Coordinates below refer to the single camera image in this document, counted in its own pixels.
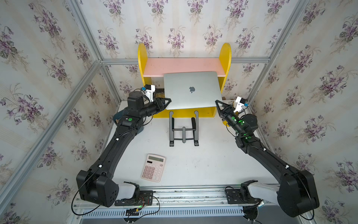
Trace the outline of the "silver laptop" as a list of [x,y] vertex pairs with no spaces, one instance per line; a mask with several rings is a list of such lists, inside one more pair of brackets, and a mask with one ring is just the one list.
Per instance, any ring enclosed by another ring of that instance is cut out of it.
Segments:
[[222,99],[214,71],[165,74],[164,91],[171,99],[168,110],[213,107]]

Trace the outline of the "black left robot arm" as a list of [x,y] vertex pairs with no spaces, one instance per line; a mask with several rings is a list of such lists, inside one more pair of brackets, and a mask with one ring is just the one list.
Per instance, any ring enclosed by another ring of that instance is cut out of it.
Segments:
[[142,131],[146,118],[164,111],[171,103],[169,98],[154,98],[145,104],[146,98],[141,91],[131,92],[127,107],[114,115],[117,127],[109,144],[94,164],[76,177],[77,194],[82,200],[111,207],[118,200],[139,198],[138,184],[119,184],[113,181],[113,176],[129,143]]

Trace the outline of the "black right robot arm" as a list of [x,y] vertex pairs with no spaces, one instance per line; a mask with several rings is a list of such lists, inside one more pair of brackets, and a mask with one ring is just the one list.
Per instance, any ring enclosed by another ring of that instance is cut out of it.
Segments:
[[220,118],[235,131],[235,142],[245,154],[256,159],[277,180],[277,185],[261,184],[256,180],[240,186],[240,199],[256,206],[263,200],[280,206],[290,217],[297,217],[320,206],[313,174],[298,170],[265,147],[255,136],[257,117],[245,114],[239,117],[235,109],[224,102],[215,102]]

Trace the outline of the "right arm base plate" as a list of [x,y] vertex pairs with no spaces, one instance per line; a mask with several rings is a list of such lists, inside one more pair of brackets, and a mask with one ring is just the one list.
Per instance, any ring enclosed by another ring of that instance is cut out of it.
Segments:
[[240,188],[235,189],[231,186],[227,186],[224,189],[227,203],[228,204],[249,204],[249,205],[259,205],[262,203],[262,200],[259,198],[253,198],[248,191],[244,190],[243,194]]

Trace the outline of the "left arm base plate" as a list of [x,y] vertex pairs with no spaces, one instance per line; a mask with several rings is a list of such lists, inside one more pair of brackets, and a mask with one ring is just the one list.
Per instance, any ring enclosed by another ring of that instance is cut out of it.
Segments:
[[153,191],[141,190],[137,195],[131,199],[116,200],[115,206],[140,206],[140,205],[152,205],[153,204]]

